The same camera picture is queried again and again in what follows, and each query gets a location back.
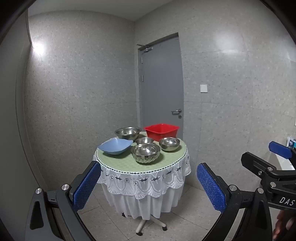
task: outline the small metal bowl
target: small metal bowl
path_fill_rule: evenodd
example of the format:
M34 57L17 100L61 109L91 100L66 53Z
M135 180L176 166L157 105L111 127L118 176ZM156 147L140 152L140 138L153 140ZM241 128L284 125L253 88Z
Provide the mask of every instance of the small metal bowl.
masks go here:
M139 138L137 140L135 140L135 143L137 144L144 144L144 143L153 143L153 139L152 138L149 138L149 137L142 137L142 138Z
M159 140L159 145L164 151L174 151L180 145L180 140L174 137L165 137Z
M133 158L139 163L155 161L160 154L160 147L154 143L144 143L131 148Z
M139 127L123 127L115 131L119 139L135 140L141 132Z

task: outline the blue gripper pad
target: blue gripper pad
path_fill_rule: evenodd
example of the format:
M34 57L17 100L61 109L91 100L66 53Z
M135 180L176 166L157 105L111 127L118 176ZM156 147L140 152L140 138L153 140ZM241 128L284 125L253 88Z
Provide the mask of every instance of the blue gripper pad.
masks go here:
M197 178L199 182L202 184L202 187L204 188L214 208L220 212L223 212L226 208L225 194L220 189L218 184L214 181L213 177L207 171L204 164L205 163L201 163L197 166Z
M282 156L283 158L290 159L292 157L292 152L288 147L285 147L277 142L270 142L268 148L271 152Z
M100 175L101 165L97 162L81 182L76 192L73 194L73 208L76 212L84 208L84 205L86 204Z

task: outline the screw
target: screw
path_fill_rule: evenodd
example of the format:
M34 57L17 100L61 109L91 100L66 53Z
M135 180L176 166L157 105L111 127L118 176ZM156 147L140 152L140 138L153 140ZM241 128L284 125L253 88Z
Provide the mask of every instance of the screw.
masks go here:
M64 191L68 190L68 188L69 188L69 185L68 184L64 184L62 186L62 190L64 190Z
M231 191L236 191L236 190L237 190L237 187L236 187L235 185L230 185L230 186L229 186L229 189L230 189Z
M39 193L41 193L41 191L42 191L41 188L37 188L36 191L35 191L35 193L36 193L36 194L39 194Z
M264 193L264 191L263 191L262 188L258 188L257 191L258 191L259 193L261 193L261 194Z

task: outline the red plastic container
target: red plastic container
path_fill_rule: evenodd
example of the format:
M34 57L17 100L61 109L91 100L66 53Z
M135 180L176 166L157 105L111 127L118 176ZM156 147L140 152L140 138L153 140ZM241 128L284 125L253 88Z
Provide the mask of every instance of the red plastic container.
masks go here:
M144 127L147 132L147 136L155 141L159 141L164 137L176 137L178 126L169 124L157 124L152 126Z

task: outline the light switch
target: light switch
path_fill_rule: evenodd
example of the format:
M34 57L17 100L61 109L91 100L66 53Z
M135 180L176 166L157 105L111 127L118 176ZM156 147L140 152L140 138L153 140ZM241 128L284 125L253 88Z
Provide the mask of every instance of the light switch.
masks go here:
M200 85L200 92L207 93L207 85Z

